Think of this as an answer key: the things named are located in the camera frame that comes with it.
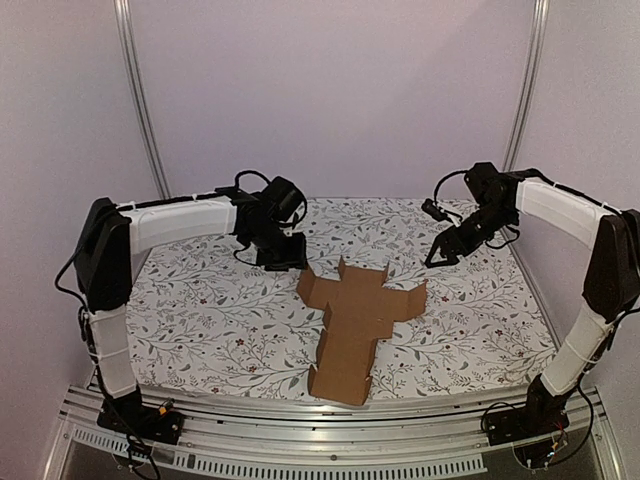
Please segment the brown cardboard box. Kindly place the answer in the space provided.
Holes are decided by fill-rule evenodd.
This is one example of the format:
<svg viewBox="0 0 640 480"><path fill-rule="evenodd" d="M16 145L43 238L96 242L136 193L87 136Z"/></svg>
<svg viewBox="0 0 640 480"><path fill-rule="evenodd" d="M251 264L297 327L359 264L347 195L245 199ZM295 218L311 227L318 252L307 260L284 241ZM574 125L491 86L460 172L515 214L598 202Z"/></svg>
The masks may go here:
<svg viewBox="0 0 640 480"><path fill-rule="evenodd" d="M296 287L306 307L323 312L316 360L309 367L310 396L351 406L366 402L378 342L394 325L424 314L427 283L410 290L385 286L389 269L349 266L341 259L337 280L302 271Z"/></svg>

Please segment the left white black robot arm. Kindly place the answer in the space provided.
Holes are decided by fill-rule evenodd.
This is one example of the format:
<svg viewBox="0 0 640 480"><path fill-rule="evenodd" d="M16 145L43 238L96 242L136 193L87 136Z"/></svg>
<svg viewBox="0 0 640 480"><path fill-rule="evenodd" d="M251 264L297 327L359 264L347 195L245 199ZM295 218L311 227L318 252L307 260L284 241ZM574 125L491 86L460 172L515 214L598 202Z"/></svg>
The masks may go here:
<svg viewBox="0 0 640 480"><path fill-rule="evenodd" d="M76 298L81 338L95 366L104 411L128 434L148 426L129 356L127 305L133 288L132 259L156 247L203 236L232 236L235 258L254 249L252 266L266 271L302 270L306 238L297 225L308 200L291 181L276 176L253 193L241 188L246 171L230 186L143 203L93 202L71 257L55 288Z"/></svg>

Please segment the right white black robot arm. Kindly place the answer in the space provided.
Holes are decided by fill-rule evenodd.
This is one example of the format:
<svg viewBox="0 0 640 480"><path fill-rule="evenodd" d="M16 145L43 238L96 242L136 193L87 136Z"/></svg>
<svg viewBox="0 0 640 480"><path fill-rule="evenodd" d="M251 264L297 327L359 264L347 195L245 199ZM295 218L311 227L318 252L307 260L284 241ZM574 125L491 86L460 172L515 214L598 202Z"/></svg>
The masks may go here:
<svg viewBox="0 0 640 480"><path fill-rule="evenodd" d="M435 238L426 267L458 264L497 231L515 231L523 215L564 232L590 253L578 316L557 355L529 385L517 415L521 432L537 436L611 348L620 323L639 310L639 213L554 182L535 168L501 172L479 162L459 174L477 208L462 217L440 206L436 197L424 201L425 213L451 224Z"/></svg>

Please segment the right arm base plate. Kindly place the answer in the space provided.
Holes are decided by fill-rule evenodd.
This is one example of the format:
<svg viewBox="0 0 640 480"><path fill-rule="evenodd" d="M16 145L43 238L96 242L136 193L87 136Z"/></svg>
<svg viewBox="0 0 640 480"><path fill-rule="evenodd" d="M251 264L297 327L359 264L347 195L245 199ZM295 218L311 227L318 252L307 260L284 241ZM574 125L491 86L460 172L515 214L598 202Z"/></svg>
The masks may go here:
<svg viewBox="0 0 640 480"><path fill-rule="evenodd" d="M564 430L570 425L563 411L545 418L534 418L526 414L526 408L515 408L498 402L488 408L480 420L481 431L491 446L518 442L541 435Z"/></svg>

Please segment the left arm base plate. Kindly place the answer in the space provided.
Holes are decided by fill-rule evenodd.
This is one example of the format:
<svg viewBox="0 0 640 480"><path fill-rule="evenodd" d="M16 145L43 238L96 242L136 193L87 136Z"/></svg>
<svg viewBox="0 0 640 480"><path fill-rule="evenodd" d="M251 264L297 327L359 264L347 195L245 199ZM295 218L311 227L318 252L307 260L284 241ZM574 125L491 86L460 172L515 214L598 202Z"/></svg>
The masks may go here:
<svg viewBox="0 0 640 480"><path fill-rule="evenodd" d="M184 421L185 416L173 409L161 413L159 407L145 406L138 401L121 403L105 400L97 425L134 438L176 445Z"/></svg>

